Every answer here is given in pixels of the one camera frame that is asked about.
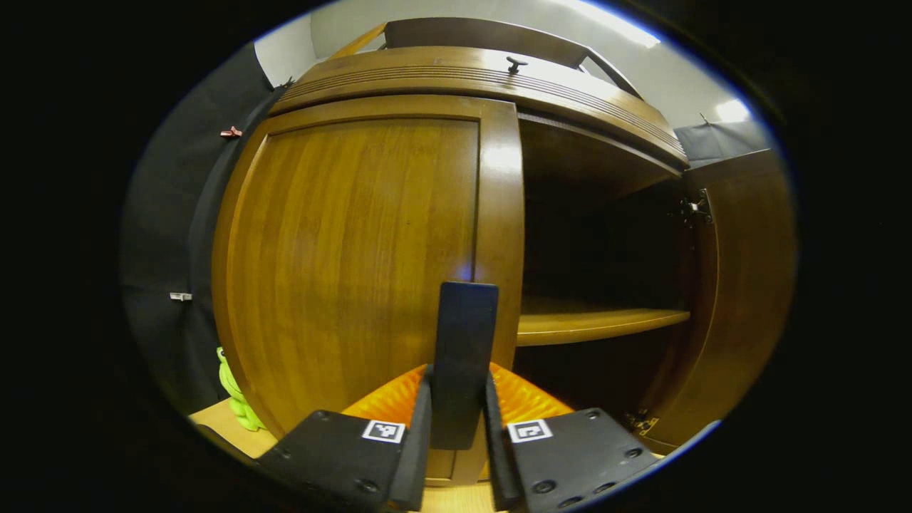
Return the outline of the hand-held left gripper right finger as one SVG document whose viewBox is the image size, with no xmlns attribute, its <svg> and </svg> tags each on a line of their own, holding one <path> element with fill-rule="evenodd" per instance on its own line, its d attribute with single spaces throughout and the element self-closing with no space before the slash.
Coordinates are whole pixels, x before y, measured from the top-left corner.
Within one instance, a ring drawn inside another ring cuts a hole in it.
<svg viewBox="0 0 912 513">
<path fill-rule="evenodd" d="M 597 407 L 572 410 L 492 364 L 484 390 L 493 504 L 508 512 L 593 512 L 658 458 Z"/>
</svg>

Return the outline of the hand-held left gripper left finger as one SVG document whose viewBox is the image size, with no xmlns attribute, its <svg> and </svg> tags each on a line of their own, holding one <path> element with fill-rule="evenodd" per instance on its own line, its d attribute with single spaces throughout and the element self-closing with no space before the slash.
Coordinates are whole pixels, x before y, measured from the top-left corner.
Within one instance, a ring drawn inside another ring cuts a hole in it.
<svg viewBox="0 0 912 513">
<path fill-rule="evenodd" d="M 306 512 L 408 512 L 423 505 L 431 365 L 397 377 L 352 415 L 313 411 L 257 467 L 299 493 Z"/>
</svg>

